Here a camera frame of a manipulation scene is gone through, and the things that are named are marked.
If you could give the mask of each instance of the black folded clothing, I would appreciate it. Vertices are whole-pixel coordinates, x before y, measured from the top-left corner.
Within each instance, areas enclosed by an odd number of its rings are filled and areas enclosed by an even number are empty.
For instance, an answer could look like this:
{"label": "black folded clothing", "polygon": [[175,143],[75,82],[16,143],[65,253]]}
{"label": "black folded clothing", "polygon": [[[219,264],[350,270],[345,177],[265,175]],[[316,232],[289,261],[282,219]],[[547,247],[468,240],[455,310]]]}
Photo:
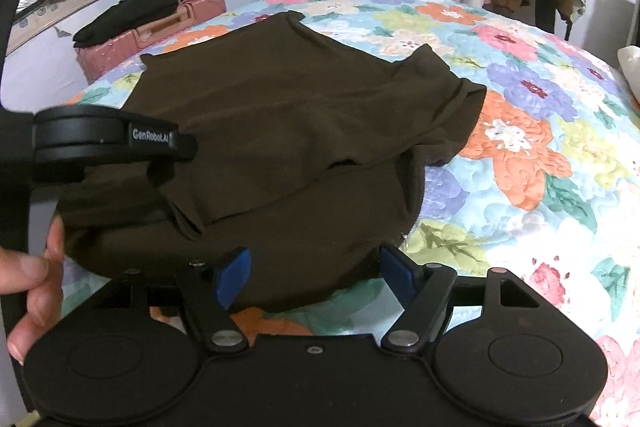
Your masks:
{"label": "black folded clothing", "polygon": [[74,35],[75,48],[104,44],[125,31],[168,17],[181,0],[122,0]]}

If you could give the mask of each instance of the pink suitcase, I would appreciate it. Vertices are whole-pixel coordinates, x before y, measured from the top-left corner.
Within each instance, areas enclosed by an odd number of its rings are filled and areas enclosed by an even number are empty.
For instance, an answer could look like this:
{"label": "pink suitcase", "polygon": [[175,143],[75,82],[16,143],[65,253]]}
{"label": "pink suitcase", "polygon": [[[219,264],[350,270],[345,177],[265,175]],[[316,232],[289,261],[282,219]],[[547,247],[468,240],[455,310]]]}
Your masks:
{"label": "pink suitcase", "polygon": [[173,15],[124,32],[104,44],[76,48],[78,62],[89,84],[93,84],[107,71],[152,44],[225,11],[225,0],[182,0]]}

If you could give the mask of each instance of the blue gripper pad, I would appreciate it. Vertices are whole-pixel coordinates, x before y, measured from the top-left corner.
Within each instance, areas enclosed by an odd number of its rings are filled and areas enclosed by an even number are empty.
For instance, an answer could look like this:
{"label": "blue gripper pad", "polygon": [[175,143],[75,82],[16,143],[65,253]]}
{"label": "blue gripper pad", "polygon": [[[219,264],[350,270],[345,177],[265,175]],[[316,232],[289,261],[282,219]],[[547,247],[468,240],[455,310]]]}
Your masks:
{"label": "blue gripper pad", "polygon": [[396,299],[407,309],[422,288],[424,271],[398,248],[380,248],[380,272]]}
{"label": "blue gripper pad", "polygon": [[216,297],[228,310],[251,276],[251,253],[248,248],[242,250],[222,270],[216,272]]}

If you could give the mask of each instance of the black robotic device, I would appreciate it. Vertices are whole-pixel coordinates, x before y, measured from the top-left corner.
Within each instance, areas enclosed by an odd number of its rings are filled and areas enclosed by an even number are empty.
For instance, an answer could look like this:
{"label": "black robotic device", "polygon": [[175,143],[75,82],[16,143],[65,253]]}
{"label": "black robotic device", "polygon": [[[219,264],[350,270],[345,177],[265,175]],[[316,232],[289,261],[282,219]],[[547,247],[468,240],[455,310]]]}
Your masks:
{"label": "black robotic device", "polygon": [[[17,1],[0,0],[3,57]],[[115,109],[0,109],[0,241],[26,249],[38,184],[80,181],[90,165],[195,154],[174,124]],[[381,346],[350,335],[259,337],[249,347],[226,313],[249,277],[248,251],[164,280],[132,268],[33,346],[15,365],[18,384],[38,427],[594,425],[604,355],[512,273],[458,277],[388,245],[380,270],[404,307]],[[10,331],[26,296],[1,305]],[[471,305],[481,317],[447,331],[453,309]],[[188,334],[153,320],[149,306],[177,307]]]}

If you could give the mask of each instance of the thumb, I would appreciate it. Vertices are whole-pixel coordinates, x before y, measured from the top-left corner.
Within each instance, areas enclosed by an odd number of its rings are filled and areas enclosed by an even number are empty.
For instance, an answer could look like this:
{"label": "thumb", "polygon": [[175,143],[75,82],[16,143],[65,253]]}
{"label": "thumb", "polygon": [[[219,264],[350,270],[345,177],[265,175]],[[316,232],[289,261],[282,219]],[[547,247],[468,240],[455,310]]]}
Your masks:
{"label": "thumb", "polygon": [[0,295],[37,288],[48,272],[46,259],[0,248]]}

